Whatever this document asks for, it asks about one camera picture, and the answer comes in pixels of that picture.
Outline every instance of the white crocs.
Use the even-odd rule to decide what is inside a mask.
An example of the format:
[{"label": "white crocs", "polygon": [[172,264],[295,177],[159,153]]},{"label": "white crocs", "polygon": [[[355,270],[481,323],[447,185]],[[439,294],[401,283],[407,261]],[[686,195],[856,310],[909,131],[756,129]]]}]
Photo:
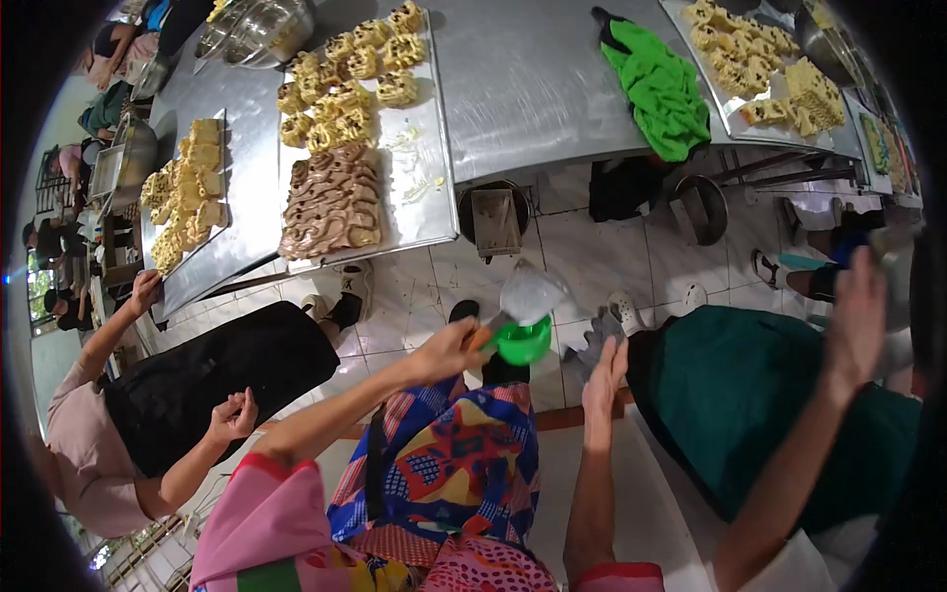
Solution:
[{"label": "white crocs", "polygon": [[705,304],[707,304],[707,290],[699,283],[690,284],[684,296],[684,314],[693,313]]},{"label": "white crocs", "polygon": [[638,311],[634,309],[632,299],[624,292],[612,292],[608,295],[606,304],[609,311],[618,310],[620,314],[618,320],[621,321],[621,329],[625,332],[626,337],[631,337],[642,329],[647,329],[644,322],[641,321]]}]

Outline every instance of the pink shirt sleeve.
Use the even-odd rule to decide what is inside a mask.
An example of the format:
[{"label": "pink shirt sleeve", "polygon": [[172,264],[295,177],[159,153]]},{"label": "pink shirt sleeve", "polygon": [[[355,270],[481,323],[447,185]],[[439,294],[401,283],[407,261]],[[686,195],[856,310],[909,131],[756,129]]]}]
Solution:
[{"label": "pink shirt sleeve", "polygon": [[664,592],[658,564],[599,564],[583,573],[575,592]]}]

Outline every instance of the metal container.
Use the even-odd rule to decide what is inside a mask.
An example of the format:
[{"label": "metal container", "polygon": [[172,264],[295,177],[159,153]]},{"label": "metal container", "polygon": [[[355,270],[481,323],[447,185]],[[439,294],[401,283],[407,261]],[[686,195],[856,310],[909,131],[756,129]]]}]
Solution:
[{"label": "metal container", "polygon": [[124,148],[118,181],[112,193],[112,209],[138,201],[142,184],[154,172],[154,159],[158,154],[158,138],[154,130],[133,113],[126,114],[118,124],[112,145],[119,144],[124,144]]},{"label": "metal container", "polygon": [[161,53],[155,51],[152,60],[145,64],[138,78],[138,84],[132,89],[131,100],[149,99],[161,90],[161,85],[168,77],[170,61]]}]

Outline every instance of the woman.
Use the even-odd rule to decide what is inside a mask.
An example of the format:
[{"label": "woman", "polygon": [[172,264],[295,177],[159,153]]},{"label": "woman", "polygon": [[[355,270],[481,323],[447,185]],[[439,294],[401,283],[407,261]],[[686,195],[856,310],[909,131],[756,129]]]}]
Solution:
[{"label": "woman", "polygon": [[[528,380],[528,369],[494,356],[485,386],[467,390],[460,373],[486,357],[462,348],[477,327],[466,314],[476,312],[461,302],[416,351],[259,439],[201,533],[190,589],[557,589],[525,546],[539,450],[528,385],[508,380]],[[656,565],[616,564],[611,550],[611,409],[625,357],[611,338],[582,395],[572,590],[662,589]],[[327,516],[313,458],[375,407]]]}]

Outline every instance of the chocolate pastry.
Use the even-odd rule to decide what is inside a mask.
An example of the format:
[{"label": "chocolate pastry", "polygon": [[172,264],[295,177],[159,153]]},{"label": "chocolate pastry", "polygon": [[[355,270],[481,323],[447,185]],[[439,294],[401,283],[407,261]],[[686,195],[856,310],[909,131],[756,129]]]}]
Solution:
[{"label": "chocolate pastry", "polygon": [[381,241],[374,159],[359,143],[293,164],[280,255],[312,259]]}]

